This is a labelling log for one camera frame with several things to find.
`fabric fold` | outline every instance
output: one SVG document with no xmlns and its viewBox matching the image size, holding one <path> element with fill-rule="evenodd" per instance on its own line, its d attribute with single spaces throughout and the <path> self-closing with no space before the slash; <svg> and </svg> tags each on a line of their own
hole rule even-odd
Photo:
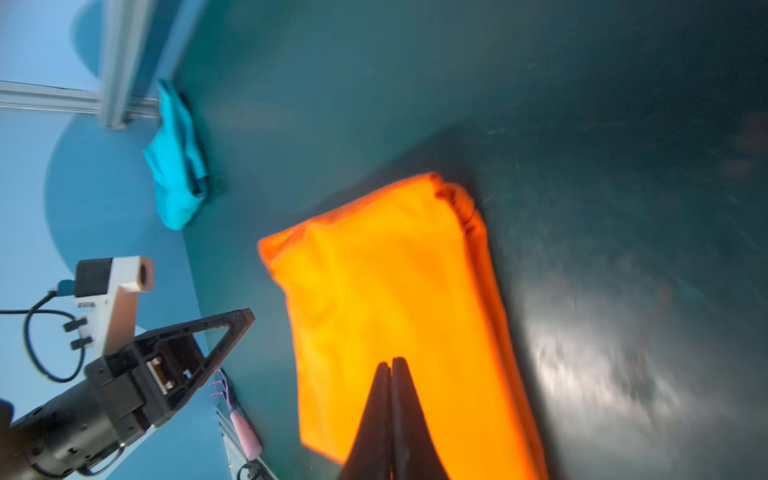
<svg viewBox="0 0 768 480">
<path fill-rule="evenodd" d="M 472 198 L 411 177 L 259 242 L 286 294 L 302 442 L 344 462 L 379 362 L 407 359 L 453 480 L 547 478 Z"/>
</svg>

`teal cloth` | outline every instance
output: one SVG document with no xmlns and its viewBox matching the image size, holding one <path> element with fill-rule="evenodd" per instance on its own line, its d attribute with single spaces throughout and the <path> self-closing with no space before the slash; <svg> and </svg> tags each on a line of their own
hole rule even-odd
<svg viewBox="0 0 768 480">
<path fill-rule="evenodd" d="M 190 112 L 170 81 L 162 78 L 157 86 L 163 124 L 144 149 L 144 159 L 154 177 L 160 219 L 166 227 L 182 230 L 208 195 L 208 173 Z"/>
</svg>

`black cable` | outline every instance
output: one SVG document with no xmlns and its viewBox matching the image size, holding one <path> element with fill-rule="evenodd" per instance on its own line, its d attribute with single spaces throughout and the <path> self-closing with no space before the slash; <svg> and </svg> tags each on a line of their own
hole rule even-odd
<svg viewBox="0 0 768 480">
<path fill-rule="evenodd" d="M 85 348 L 84 347 L 80 348 L 80 359 L 78 360 L 78 365 L 74 369 L 74 373 L 72 373 L 72 375 L 68 377 L 60 377 L 49 372 L 42 365 L 42 363 L 40 363 L 38 356 L 35 355 L 35 351 L 32 349 L 32 343 L 29 339 L 29 323 L 32 320 L 32 316 L 35 315 L 36 313 L 52 313 L 54 315 L 66 316 L 67 318 L 74 320 L 74 315 L 68 312 L 63 312 L 61 310 L 40 310 L 41 306 L 45 305 L 48 301 L 50 301 L 55 296 L 56 296 L 56 291 L 51 290 L 50 292 L 48 292 L 48 294 L 46 294 L 42 298 L 42 300 L 37 302 L 29 310 L 0 310 L 0 315 L 25 315 L 24 326 L 22 327 L 22 329 L 24 330 L 24 348 L 27 351 L 27 355 L 29 356 L 29 359 L 32 361 L 32 364 L 40 373 L 42 373 L 46 378 L 48 378 L 52 382 L 66 383 L 66 382 L 71 382 L 80 374 L 80 370 L 82 370 L 83 368 L 83 362 L 85 361 Z"/>
<path fill-rule="evenodd" d="M 107 468 L 110 468 L 113 463 L 115 463 L 118 458 L 120 458 L 120 455 L 123 455 L 123 452 L 125 452 L 125 447 L 120 447 L 118 449 L 118 454 L 112 457 L 112 460 L 109 461 L 106 467 L 98 469 L 96 472 L 91 472 L 90 470 L 86 469 L 85 467 L 78 468 L 78 473 L 80 475 L 83 475 L 84 477 L 95 477 L 96 475 L 101 475 L 104 473 Z"/>
<path fill-rule="evenodd" d="M 237 471 L 237 475 L 235 475 L 235 478 L 237 480 L 240 480 L 240 473 L 243 471 L 244 468 L 246 468 L 249 464 L 245 464 L 242 467 L 240 467 L 240 470 Z"/>
</svg>

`purple comb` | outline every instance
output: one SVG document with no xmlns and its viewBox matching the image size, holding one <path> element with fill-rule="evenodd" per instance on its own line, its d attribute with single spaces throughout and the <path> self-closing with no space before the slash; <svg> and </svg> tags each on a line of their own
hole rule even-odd
<svg viewBox="0 0 768 480">
<path fill-rule="evenodd" d="M 217 380 L 216 382 L 212 382 L 209 386 L 221 385 L 224 391 L 211 393 L 210 396 L 223 396 L 224 401 L 227 403 L 227 409 L 230 411 L 230 413 L 232 413 L 234 412 L 236 406 L 234 402 L 234 395 L 232 394 L 232 387 L 230 386 L 230 381 L 227 378 L 227 375 L 224 374 L 222 369 L 216 369 L 216 371 L 214 371 L 214 375 L 217 373 L 221 374 L 222 380 Z"/>
</svg>

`blue wall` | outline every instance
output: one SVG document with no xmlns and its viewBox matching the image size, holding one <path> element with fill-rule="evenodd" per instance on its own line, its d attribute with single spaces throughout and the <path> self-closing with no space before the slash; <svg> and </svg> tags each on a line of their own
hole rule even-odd
<svg viewBox="0 0 768 480">
<path fill-rule="evenodd" d="M 2 0 L 0 81 L 99 90 L 78 60 L 71 26 L 89 0 Z"/>
<path fill-rule="evenodd" d="M 155 262 L 152 292 L 139 299 L 146 329 L 200 316 L 180 232 L 164 228 L 141 150 L 157 130 L 141 120 L 102 130 L 92 115 L 0 109 L 0 308 L 25 308 L 83 258 L 145 255 Z M 74 312 L 71 299 L 51 305 Z M 43 379 L 22 348 L 21 317 L 0 322 L 0 396 L 15 418 L 68 386 Z M 41 316 L 32 341 L 41 361 L 64 375 L 76 355 L 59 318 Z M 200 391 L 113 468 L 115 478 L 227 478 L 227 458 L 210 392 Z M 169 458 L 184 459 L 169 462 Z"/>
</svg>

